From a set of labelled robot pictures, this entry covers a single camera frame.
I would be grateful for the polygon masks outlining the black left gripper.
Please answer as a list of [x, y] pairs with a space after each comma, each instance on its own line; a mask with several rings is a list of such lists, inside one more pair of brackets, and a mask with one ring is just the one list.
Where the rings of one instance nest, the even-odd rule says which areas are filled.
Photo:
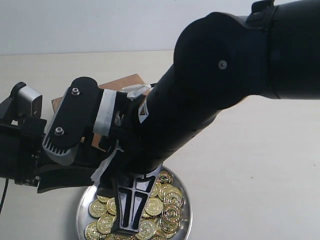
[[63, 188], [93, 185], [91, 175], [100, 165], [98, 160], [75, 160], [67, 166], [52, 160], [43, 160], [38, 163], [46, 124], [45, 119], [36, 117], [27, 117], [21, 122], [14, 183], [32, 187], [38, 185], [38, 194]]

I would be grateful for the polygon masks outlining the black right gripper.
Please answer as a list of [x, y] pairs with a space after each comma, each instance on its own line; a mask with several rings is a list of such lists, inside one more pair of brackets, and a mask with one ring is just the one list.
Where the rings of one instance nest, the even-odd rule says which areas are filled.
[[137, 233], [156, 181], [156, 176], [150, 172], [163, 163], [162, 150], [157, 145], [157, 130], [151, 123], [158, 113], [158, 94], [151, 91], [133, 100], [126, 93], [112, 91], [111, 94], [109, 119], [96, 133], [107, 138], [105, 143], [100, 143], [102, 149], [118, 142], [123, 156], [112, 160], [98, 177], [98, 193], [104, 197], [115, 197], [116, 220], [111, 231]]

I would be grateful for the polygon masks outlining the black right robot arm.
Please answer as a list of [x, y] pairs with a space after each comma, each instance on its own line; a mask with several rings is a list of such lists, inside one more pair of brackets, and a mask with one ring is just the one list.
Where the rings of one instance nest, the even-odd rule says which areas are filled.
[[92, 179], [115, 196], [112, 232], [136, 233], [163, 162], [253, 95], [319, 99], [319, 1], [260, 0], [247, 17], [210, 13], [183, 30], [172, 66], [147, 96], [103, 92], [94, 132], [110, 151]]

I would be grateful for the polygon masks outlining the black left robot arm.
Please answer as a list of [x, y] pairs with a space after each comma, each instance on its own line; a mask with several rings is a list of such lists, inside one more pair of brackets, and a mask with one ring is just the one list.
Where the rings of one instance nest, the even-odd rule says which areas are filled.
[[63, 166], [42, 149], [47, 121], [26, 118], [21, 124], [0, 124], [0, 176], [17, 185], [37, 188], [37, 193], [93, 185], [91, 175], [102, 161], [103, 152], [80, 144], [74, 162]]

